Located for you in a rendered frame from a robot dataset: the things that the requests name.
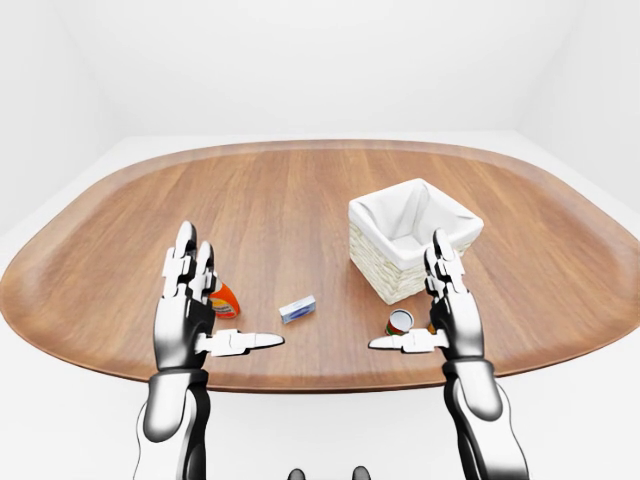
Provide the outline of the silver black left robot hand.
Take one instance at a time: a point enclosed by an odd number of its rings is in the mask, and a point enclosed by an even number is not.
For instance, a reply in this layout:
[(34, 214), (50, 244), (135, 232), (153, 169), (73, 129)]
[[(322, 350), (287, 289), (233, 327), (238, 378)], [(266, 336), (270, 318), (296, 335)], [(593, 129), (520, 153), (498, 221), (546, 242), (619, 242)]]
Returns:
[(284, 343), (274, 333), (242, 333), (237, 329), (214, 331), (216, 313), (209, 295), (217, 276), (214, 250), (197, 243), (194, 225), (185, 221), (175, 245), (167, 250), (162, 270), (164, 286), (154, 320), (154, 352), (157, 368), (199, 369), (207, 356), (245, 355), (254, 349)]

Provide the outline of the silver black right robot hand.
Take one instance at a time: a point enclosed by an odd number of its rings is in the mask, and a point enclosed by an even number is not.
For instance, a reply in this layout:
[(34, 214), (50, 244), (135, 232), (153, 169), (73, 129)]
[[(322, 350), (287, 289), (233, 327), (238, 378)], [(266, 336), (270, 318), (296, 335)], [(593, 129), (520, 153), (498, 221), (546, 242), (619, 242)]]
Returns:
[(448, 360), (483, 357), (482, 323), (474, 296), (463, 282), (464, 267), (442, 228), (424, 253), (425, 289), (432, 297), (429, 311), (432, 329), (413, 328), (402, 335), (373, 339), (368, 347), (422, 354), (443, 350)]

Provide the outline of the white lined wicker basket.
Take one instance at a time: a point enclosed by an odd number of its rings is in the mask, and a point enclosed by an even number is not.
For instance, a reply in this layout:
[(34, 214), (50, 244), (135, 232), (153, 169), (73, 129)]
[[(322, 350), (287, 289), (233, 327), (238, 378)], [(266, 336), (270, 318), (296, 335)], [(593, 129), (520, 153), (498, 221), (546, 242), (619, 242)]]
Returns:
[(424, 252), (436, 229), (463, 254), (484, 227), (480, 217), (420, 178), (351, 200), (348, 220), (350, 259), (388, 305), (424, 289)]

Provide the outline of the orange and white bottle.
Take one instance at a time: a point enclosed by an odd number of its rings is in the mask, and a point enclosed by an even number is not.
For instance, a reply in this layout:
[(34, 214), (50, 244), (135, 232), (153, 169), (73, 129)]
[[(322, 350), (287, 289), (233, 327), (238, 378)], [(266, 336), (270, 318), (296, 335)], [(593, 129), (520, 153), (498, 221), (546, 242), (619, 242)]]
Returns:
[(235, 294), (221, 280), (216, 281), (214, 290), (209, 294), (209, 300), (217, 318), (233, 319), (240, 313), (239, 302)]

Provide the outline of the red green food tin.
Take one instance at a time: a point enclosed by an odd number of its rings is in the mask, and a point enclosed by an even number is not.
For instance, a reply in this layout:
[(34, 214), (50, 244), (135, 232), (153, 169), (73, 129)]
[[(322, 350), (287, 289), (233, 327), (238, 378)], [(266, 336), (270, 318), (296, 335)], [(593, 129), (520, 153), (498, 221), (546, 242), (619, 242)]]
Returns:
[(393, 310), (387, 321), (385, 332), (387, 335), (404, 335), (414, 326), (413, 315), (405, 309)]

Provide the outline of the small blue white box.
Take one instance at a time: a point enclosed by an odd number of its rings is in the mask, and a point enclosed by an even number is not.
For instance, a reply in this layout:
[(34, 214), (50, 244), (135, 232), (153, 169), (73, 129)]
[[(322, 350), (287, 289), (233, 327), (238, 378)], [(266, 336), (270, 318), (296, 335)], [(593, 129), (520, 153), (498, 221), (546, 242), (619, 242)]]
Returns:
[(316, 309), (316, 299), (313, 295), (309, 295), (293, 303), (279, 308), (281, 320), (284, 324), (288, 324), (300, 317), (314, 312)]

